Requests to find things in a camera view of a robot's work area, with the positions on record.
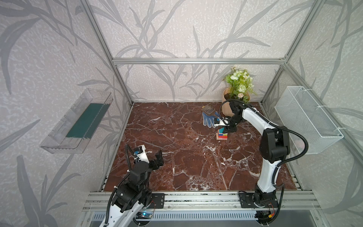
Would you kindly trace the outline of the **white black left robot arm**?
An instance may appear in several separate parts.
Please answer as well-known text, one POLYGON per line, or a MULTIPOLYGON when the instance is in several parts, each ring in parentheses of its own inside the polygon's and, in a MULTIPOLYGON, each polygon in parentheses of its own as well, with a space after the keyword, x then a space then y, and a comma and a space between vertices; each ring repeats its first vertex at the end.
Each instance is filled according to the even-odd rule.
POLYGON ((101 227, 127 227, 134 221, 139 227, 146 226, 154 216, 153 212, 144 209, 163 208, 164 194, 155 194, 149 189, 152 171, 164 165, 163 153, 160 150, 155 159, 149 160, 144 145, 131 149, 125 145, 125 156, 128 172, 108 200, 105 217, 101 227))

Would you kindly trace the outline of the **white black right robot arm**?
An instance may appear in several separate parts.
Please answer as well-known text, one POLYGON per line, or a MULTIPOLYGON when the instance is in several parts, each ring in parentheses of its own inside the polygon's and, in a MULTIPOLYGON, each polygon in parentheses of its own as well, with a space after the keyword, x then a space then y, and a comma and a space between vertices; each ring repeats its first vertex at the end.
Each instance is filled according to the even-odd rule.
POLYGON ((239 122, 245 120, 261 134, 259 151, 263 162, 252 200, 257 207, 263 208, 276 199, 280 169, 278 164, 290 153, 290 145, 287 142, 288 132, 285 128, 274 126, 270 120, 249 104, 230 99, 229 105, 234 113, 229 119, 232 128, 236 128, 239 122))

